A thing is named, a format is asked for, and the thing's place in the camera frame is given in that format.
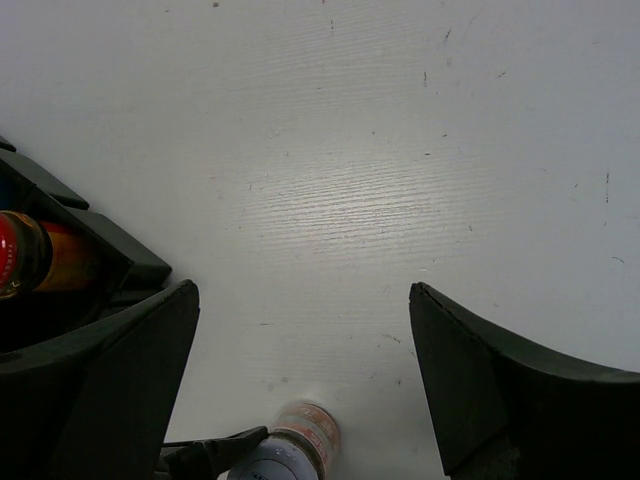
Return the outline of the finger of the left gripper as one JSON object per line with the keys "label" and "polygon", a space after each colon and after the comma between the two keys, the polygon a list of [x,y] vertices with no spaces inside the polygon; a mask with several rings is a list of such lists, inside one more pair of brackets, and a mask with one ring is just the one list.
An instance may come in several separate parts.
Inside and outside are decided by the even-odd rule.
{"label": "finger of the left gripper", "polygon": [[154,469],[155,479],[216,480],[269,437],[266,426],[217,439],[166,443]]}

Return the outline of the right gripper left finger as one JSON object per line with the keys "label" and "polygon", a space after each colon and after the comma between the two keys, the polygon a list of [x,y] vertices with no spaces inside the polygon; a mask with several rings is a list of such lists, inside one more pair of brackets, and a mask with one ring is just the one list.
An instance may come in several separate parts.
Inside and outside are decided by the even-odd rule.
{"label": "right gripper left finger", "polygon": [[152,478],[199,313],[184,280],[2,355],[2,478]]}

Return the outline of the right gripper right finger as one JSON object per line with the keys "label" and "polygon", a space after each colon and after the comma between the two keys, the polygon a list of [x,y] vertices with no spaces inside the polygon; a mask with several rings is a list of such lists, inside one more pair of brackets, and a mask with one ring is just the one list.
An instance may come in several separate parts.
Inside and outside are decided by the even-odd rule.
{"label": "right gripper right finger", "polygon": [[639,376],[544,347],[412,286],[411,328],[452,479],[635,479]]}

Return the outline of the small silver-lid spice jar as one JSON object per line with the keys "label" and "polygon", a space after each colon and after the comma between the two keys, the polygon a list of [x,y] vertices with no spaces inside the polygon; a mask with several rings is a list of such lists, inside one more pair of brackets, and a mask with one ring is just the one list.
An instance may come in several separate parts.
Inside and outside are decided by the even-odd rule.
{"label": "small silver-lid spice jar", "polygon": [[341,449],[334,417],[314,402],[286,404],[268,437],[228,472],[237,480],[325,480]]}

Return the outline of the red-lid dark sauce jar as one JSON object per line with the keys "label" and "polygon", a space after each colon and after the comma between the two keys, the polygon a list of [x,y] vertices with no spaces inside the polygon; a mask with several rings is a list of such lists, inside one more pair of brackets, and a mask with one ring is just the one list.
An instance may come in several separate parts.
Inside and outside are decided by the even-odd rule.
{"label": "red-lid dark sauce jar", "polygon": [[1,298],[83,290],[103,259],[83,235],[58,223],[1,212]]}

